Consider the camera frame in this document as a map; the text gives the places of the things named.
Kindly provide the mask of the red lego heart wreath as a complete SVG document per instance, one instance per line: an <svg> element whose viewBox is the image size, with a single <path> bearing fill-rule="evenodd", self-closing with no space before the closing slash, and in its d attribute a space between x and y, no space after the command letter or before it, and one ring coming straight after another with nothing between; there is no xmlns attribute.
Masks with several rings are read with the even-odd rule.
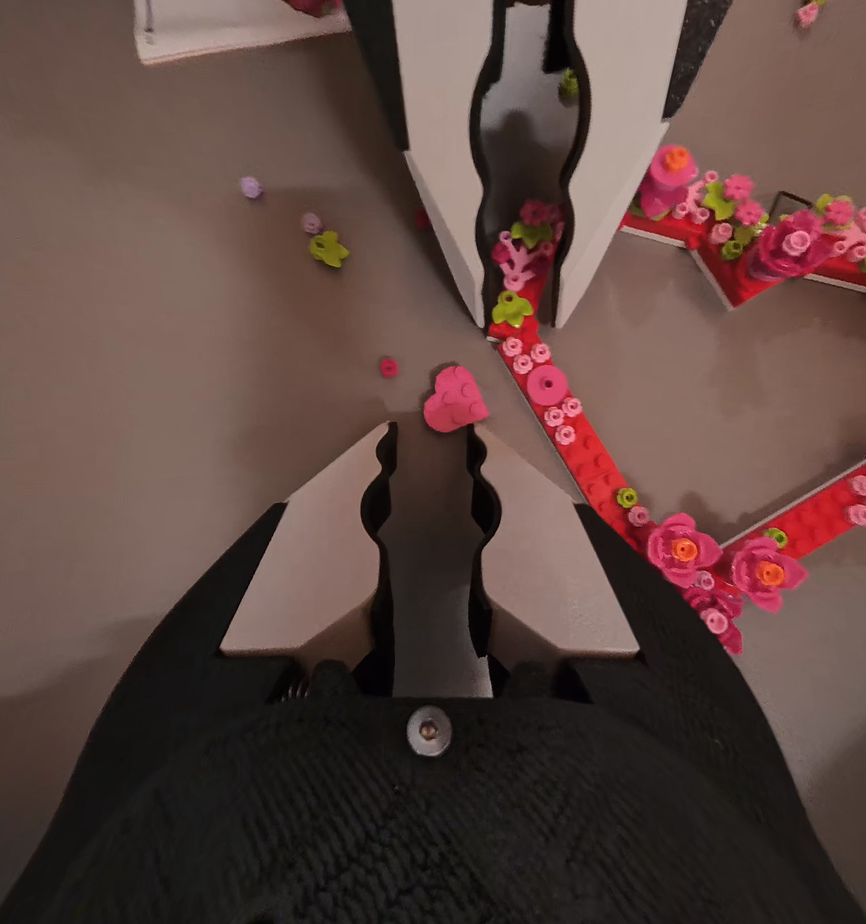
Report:
<svg viewBox="0 0 866 924"><path fill-rule="evenodd" d="M788 280L866 294L866 206L780 192L765 209L741 174L702 173L685 147L659 148L619 228L685 249L728 309ZM488 337L587 503L674 584L731 655L745 603L776 613L807 577L802 559L866 526L866 460L718 545L689 514L656 523L589 423L538 331L535 309L565 229L560 204L527 200L497 236L502 287Z"/></svg>

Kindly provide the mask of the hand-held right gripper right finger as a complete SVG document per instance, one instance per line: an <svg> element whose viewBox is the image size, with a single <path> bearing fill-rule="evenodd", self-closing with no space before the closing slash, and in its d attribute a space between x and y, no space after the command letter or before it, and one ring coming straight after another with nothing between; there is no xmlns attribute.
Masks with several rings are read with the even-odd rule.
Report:
<svg viewBox="0 0 866 924"><path fill-rule="evenodd" d="M481 424L466 428L472 516L482 533L468 605L494 697L535 667L551 684L582 660L629 662L639 644L580 517L582 507Z"/></svg>

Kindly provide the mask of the white printed booklet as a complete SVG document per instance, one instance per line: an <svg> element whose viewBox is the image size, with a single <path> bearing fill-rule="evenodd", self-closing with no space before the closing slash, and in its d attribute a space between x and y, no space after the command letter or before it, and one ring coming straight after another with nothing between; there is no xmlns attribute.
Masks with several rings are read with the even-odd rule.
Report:
<svg viewBox="0 0 866 924"><path fill-rule="evenodd" d="M342 2L135 1L143 64L319 38L350 31Z"/></svg>

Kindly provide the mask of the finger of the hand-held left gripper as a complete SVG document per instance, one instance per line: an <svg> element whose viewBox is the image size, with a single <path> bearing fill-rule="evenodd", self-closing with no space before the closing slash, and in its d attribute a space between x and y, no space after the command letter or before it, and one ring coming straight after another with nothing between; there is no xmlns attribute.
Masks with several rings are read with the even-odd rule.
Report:
<svg viewBox="0 0 866 924"><path fill-rule="evenodd" d="M668 126L663 116L685 1L567 4L564 39L580 111L560 182L566 225L554 326L572 317Z"/></svg>
<svg viewBox="0 0 866 924"><path fill-rule="evenodd" d="M397 1L395 32L408 147L404 155L452 278L485 325L475 224L484 198L471 140L473 93L492 42L494 4Z"/></svg>

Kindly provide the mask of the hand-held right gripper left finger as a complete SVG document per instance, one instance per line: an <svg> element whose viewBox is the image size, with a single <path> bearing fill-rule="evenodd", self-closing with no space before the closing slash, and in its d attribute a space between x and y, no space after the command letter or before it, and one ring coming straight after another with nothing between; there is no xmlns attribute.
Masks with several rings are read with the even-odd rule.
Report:
<svg viewBox="0 0 866 924"><path fill-rule="evenodd" d="M391 695L390 558L398 426L383 422L295 491L219 644L229 657L281 656L303 673L343 663L371 695Z"/></svg>

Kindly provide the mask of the pink lego heart piece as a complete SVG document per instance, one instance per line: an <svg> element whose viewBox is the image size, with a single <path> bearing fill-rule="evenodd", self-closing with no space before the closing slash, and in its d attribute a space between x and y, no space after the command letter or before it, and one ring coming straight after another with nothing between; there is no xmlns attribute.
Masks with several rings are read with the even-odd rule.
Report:
<svg viewBox="0 0 866 924"><path fill-rule="evenodd" d="M452 433L485 421L489 410L473 374L463 366L444 368L423 408L427 426L437 433Z"/></svg>

